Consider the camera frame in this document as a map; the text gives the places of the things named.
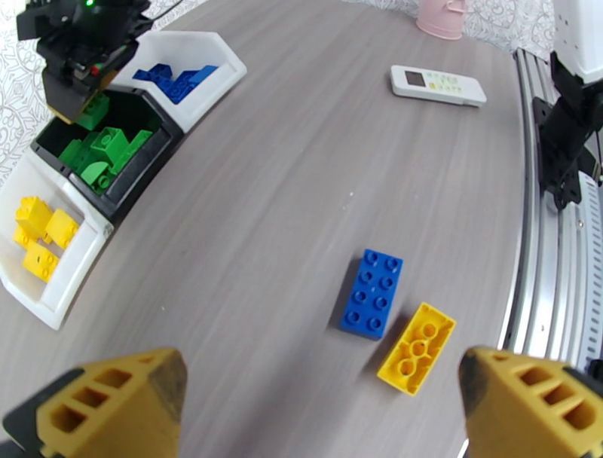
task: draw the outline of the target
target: white robot part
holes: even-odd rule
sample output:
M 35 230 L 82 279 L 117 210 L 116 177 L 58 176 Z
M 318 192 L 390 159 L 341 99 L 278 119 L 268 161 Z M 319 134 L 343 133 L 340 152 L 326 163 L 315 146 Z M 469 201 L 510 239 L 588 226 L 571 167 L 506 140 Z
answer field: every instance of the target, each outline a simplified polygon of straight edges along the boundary
M 555 52 L 584 84 L 603 79 L 603 0 L 553 0 Z

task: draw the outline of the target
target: remote control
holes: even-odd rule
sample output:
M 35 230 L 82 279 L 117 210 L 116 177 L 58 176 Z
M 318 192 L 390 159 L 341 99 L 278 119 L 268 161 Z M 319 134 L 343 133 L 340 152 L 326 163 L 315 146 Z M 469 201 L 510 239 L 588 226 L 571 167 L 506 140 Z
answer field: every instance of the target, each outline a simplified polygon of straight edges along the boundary
M 393 93 L 402 97 L 476 107 L 486 101 L 475 78 L 415 67 L 392 66 L 391 86 Z

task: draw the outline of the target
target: white storage bin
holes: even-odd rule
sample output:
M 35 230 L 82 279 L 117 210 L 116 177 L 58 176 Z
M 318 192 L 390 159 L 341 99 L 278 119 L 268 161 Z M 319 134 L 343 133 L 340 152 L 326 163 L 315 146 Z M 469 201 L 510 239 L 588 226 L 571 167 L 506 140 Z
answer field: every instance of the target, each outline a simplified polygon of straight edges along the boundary
M 13 241 L 17 227 L 15 212 L 21 199 L 28 196 L 40 197 L 53 211 L 65 210 L 80 224 L 67 250 L 52 245 L 51 251 L 60 255 L 60 260 L 48 283 L 22 267 L 26 251 Z M 80 284 L 112 231 L 113 226 L 65 177 L 28 150 L 0 188 L 2 284 L 44 323 L 59 329 Z
M 176 77 L 204 66 L 218 68 L 175 105 L 154 82 L 133 78 L 137 70 L 148 71 L 158 63 L 169 65 Z M 139 38 L 136 55 L 111 86 L 145 90 L 187 133 L 246 73 L 246 66 L 217 33 L 159 30 Z

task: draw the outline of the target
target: pink container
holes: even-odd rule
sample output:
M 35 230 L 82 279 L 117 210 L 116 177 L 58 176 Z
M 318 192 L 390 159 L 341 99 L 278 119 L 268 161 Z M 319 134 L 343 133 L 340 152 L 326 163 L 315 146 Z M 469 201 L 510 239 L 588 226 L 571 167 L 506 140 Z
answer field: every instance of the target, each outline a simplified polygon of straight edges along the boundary
M 466 12 L 466 0 L 421 0 L 417 27 L 445 40 L 458 40 Z

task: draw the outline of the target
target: patterned cloth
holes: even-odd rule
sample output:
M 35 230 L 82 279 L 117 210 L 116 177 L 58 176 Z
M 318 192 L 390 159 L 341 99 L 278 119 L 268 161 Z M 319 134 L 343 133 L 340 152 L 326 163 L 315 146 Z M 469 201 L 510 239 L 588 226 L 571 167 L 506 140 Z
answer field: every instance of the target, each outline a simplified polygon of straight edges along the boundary
M 165 11 L 176 0 L 154 0 L 150 17 Z M 155 24 L 166 26 L 206 0 L 184 0 Z M 345 0 L 405 11 L 416 16 L 419 0 Z M 51 119 L 44 101 L 41 71 L 44 61 L 35 53 L 35 42 L 17 42 L 16 15 L 24 0 L 0 0 L 0 186 L 28 148 L 36 133 Z M 473 0 L 465 33 L 513 51 L 523 47 L 548 56 L 554 33 L 551 0 Z

